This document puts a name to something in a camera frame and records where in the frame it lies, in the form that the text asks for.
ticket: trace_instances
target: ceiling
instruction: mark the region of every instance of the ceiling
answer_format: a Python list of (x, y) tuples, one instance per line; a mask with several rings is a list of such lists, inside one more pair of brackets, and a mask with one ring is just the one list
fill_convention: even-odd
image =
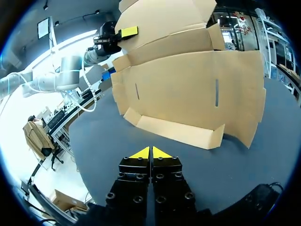
[(46, 11), (45, 3), (46, 0), (37, 0), (15, 28), (10, 43), (14, 52), (37, 40), (37, 24), (49, 16), (54, 22), (66, 23), (96, 10), (114, 12), (118, 10), (119, 0), (48, 0)]

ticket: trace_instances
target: cardboard slot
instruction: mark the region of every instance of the cardboard slot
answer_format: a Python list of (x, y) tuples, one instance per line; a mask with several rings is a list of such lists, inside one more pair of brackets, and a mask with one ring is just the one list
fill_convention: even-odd
[(140, 100), (139, 93), (138, 93), (138, 88), (137, 88), (137, 83), (135, 83), (135, 86), (136, 86), (136, 93), (137, 93), (138, 100)]
[(218, 107), (218, 79), (215, 80), (215, 106)]

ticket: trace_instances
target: white floor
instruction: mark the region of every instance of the white floor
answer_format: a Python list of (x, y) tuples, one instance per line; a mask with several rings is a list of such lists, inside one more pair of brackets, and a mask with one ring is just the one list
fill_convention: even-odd
[[(54, 172), (51, 169), (51, 157), (52, 155), (44, 161), (35, 177), (32, 178), (33, 183), (37, 188), (46, 197), (51, 197), (56, 189), (83, 202), (85, 202), (85, 199), (88, 200), (91, 198), (81, 179), (80, 173), (77, 171), (74, 158), (66, 152), (59, 154), (58, 157), (63, 160), (64, 163), (61, 164), (58, 160), (55, 160)], [(35, 200), (32, 194), (30, 194), (29, 202), (42, 209), (41, 205)]]

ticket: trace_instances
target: screw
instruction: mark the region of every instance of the screw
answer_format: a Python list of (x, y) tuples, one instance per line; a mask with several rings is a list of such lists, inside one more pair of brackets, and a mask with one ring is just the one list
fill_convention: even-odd
[(141, 196), (135, 196), (133, 198), (133, 201), (136, 202), (136, 203), (142, 203), (143, 198)]
[(246, 197), (246, 201), (247, 201), (247, 202), (252, 202), (252, 196), (251, 196), (251, 195), (248, 195), (248, 196)]
[(187, 192), (187, 193), (185, 194), (185, 198), (188, 199), (188, 200), (194, 199), (194, 193), (192, 193), (192, 192)]
[(176, 174), (175, 174), (175, 177), (176, 177), (176, 178), (181, 178), (181, 177), (182, 177), (182, 173), (176, 173)]
[(143, 174), (138, 174), (138, 175), (136, 176), (136, 178), (141, 180), (141, 179), (144, 178), (144, 175), (143, 175)]
[(113, 192), (109, 192), (107, 193), (107, 195), (105, 196), (107, 199), (114, 199), (115, 198), (115, 193)]
[(166, 202), (166, 198), (164, 196), (159, 196), (157, 199), (156, 199), (156, 202), (157, 203), (165, 203)]
[(163, 179), (163, 178), (164, 178), (164, 175), (163, 175), (163, 174), (157, 174), (157, 175), (156, 175), (156, 178), (157, 178), (157, 179)]

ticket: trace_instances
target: white cable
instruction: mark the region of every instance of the white cable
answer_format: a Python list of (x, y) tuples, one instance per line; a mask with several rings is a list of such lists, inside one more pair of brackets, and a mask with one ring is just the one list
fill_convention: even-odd
[(93, 112), (96, 109), (96, 106), (97, 106), (97, 98), (96, 98), (95, 90), (92, 88), (92, 86), (91, 86), (91, 84), (90, 84), (90, 82), (89, 82), (89, 80), (88, 80), (88, 78), (86, 76), (86, 72), (85, 72), (85, 57), (86, 57), (87, 53), (88, 53), (88, 51), (86, 51), (84, 53), (84, 57), (83, 57), (83, 60), (81, 62), (81, 69), (83, 70), (83, 73), (84, 73), (83, 76), (84, 76), (84, 79), (86, 81), (86, 84), (88, 85), (88, 87), (89, 87), (89, 89), (90, 89), (90, 91), (91, 91), (91, 93), (93, 95), (93, 98), (94, 98), (94, 107), (93, 107), (93, 109), (92, 110), (86, 109), (86, 111), (87, 112)]
[(81, 105), (78, 103), (78, 101), (77, 101), (73, 96), (71, 96), (69, 93), (67, 93), (66, 91), (61, 91), (61, 90), (55, 90), (55, 91), (42, 91), (42, 90), (36, 90), (36, 89), (32, 88), (32, 87), (28, 84), (28, 81), (24, 78), (24, 76), (23, 76), (21, 73), (11, 73), (11, 75), (12, 75), (12, 74), (18, 75), (18, 76), (25, 82), (25, 84), (26, 84), (32, 91), (34, 91), (34, 92), (37, 92), (37, 93), (56, 93), (56, 92), (64, 93), (64, 94), (67, 95), (71, 100), (73, 100), (73, 103), (74, 103), (77, 107), (79, 107), (81, 110), (83, 110), (83, 111), (85, 111), (85, 112), (93, 112), (93, 111), (95, 110), (95, 108), (96, 108), (96, 105), (97, 105), (97, 104), (96, 104), (96, 103), (97, 103), (97, 99), (96, 99), (95, 92), (92, 91), (93, 89), (91, 88), (91, 85), (90, 85), (90, 90), (91, 90), (92, 95), (93, 95), (93, 98), (94, 98), (94, 108), (93, 108), (92, 110), (89, 110), (89, 109), (86, 109), (86, 108), (84, 108), (83, 106), (81, 106)]

